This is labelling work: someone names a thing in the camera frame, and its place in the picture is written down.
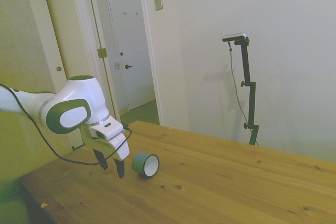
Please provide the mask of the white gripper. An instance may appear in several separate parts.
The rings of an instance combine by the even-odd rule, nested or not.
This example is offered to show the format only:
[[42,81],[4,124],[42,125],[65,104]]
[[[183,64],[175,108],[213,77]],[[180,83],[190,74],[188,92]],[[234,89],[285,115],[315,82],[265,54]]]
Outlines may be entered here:
[[110,130],[103,126],[82,126],[80,128],[83,142],[93,148],[96,159],[103,170],[108,168],[104,155],[112,154],[119,178],[123,178],[125,175],[124,159],[130,154],[126,136],[122,131],[122,127],[116,130]]

